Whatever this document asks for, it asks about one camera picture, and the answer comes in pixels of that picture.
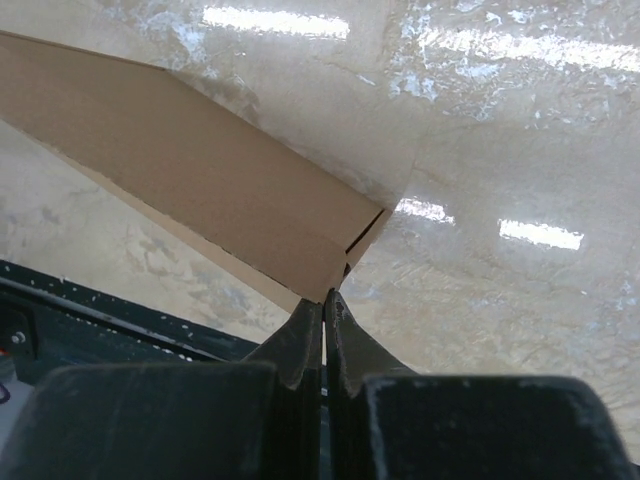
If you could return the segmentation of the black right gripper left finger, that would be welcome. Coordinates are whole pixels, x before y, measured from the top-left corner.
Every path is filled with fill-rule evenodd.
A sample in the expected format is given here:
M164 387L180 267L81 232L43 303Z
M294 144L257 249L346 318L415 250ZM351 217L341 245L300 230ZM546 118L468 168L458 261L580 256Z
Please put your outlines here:
M5 479L315 479L322 307L238 362L63 367L35 387Z

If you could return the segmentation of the cardboard box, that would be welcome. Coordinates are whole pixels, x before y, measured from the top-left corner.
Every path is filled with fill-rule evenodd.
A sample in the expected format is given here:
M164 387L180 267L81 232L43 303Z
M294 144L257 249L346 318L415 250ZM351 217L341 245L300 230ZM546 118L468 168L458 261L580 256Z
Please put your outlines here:
M3 32L1 117L284 310L389 211L164 69Z

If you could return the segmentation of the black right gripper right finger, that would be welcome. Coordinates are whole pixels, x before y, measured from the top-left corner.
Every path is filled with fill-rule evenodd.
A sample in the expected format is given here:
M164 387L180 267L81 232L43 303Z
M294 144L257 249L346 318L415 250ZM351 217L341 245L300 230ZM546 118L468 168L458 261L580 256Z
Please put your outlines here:
M337 479L635 479L603 402L549 375L423 375L324 305Z

